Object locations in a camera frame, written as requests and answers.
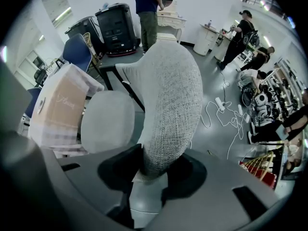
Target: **fluorescent light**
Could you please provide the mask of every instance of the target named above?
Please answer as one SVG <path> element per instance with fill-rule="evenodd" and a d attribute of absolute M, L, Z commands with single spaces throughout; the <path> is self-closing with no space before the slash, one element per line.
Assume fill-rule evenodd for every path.
<path fill-rule="evenodd" d="M 7 60 L 6 54 L 7 54 L 7 47 L 4 46 L 3 49 L 1 50 L 1 58 L 2 58 L 2 60 L 3 60 L 5 63 L 6 63 L 6 60 Z"/>
<path fill-rule="evenodd" d="M 69 10 L 71 10 L 71 7 L 67 8 L 61 15 L 59 15 L 55 20 L 59 20 L 65 13 L 67 13 Z"/>
<path fill-rule="evenodd" d="M 291 24 L 291 27 L 294 29 L 295 28 L 295 23 L 294 23 L 292 17 L 288 17 L 288 20 L 289 20 L 289 22 Z"/>
<path fill-rule="evenodd" d="M 269 39 L 268 39 L 266 36 L 264 36 L 263 38 L 265 39 L 265 41 L 267 42 L 267 44 L 269 45 L 269 47 L 271 47 L 271 44 L 270 44 Z"/>

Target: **gray floor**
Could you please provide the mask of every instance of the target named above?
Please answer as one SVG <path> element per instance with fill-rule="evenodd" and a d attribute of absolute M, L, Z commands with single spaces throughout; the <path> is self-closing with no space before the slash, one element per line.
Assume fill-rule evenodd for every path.
<path fill-rule="evenodd" d="M 187 50 L 194 56 L 201 72 L 202 82 L 203 82 L 203 110 L 202 116 L 204 118 L 205 124 L 209 125 L 209 119 L 205 112 L 205 107 L 209 101 L 215 103 L 215 98 L 220 97 L 224 100 L 223 91 L 223 75 L 225 76 L 225 81 L 230 83 L 229 87 L 225 86 L 226 102 L 232 102 L 230 109 L 238 111 L 238 104 L 240 103 L 241 92 L 237 86 L 238 73 L 236 72 L 236 66 L 230 64 L 224 71 L 223 75 L 220 70 L 216 67 L 216 60 L 214 58 L 215 52 L 218 48 L 209 53 L 206 57 L 202 57 L 193 52 L 191 47 L 186 47 Z M 136 54 L 117 58 L 103 57 L 103 65 L 110 65 L 116 63 L 132 63 L 138 61 L 142 57 L 142 50 L 138 49 Z M 93 77 L 97 76 L 95 70 L 91 70 L 90 74 Z M 126 91 L 121 83 L 116 79 L 116 77 L 110 73 L 108 74 L 111 84 L 114 90 Z M 99 82 L 103 83 L 103 80 L 99 77 L 97 78 Z M 135 103 L 136 115 L 135 115 L 135 129 L 133 137 L 131 140 L 132 144 L 135 144 L 141 134 L 144 121 L 144 112 Z M 205 128 L 201 120 L 196 130 L 195 135 L 192 139 L 192 149 L 203 153 L 208 153 L 211 151 L 213 154 L 219 158 L 226 160 L 227 151 L 230 144 L 233 141 L 234 136 L 237 134 L 238 130 L 231 125 L 223 127 L 216 117 L 217 108 L 210 104 L 208 108 L 209 115 L 211 116 L 212 126 L 210 128 Z M 230 111 L 225 111 L 224 114 L 219 114 L 219 117 L 223 124 L 227 124 L 234 117 L 234 114 Z M 250 129 L 250 124 L 243 121 L 243 139 L 237 136 L 230 149 L 229 160 L 237 163 L 246 154 L 247 157 L 255 154 L 256 149 L 251 153 L 248 153 L 253 148 L 248 143 L 247 131 Z M 160 201 L 160 193 L 163 188 L 165 188 L 167 182 L 166 174 L 161 178 L 154 180 L 153 182 L 143 183 L 135 182 L 133 189 L 129 198 L 131 214 L 135 220 L 135 228 L 145 227 L 161 210 L 162 204 Z"/>

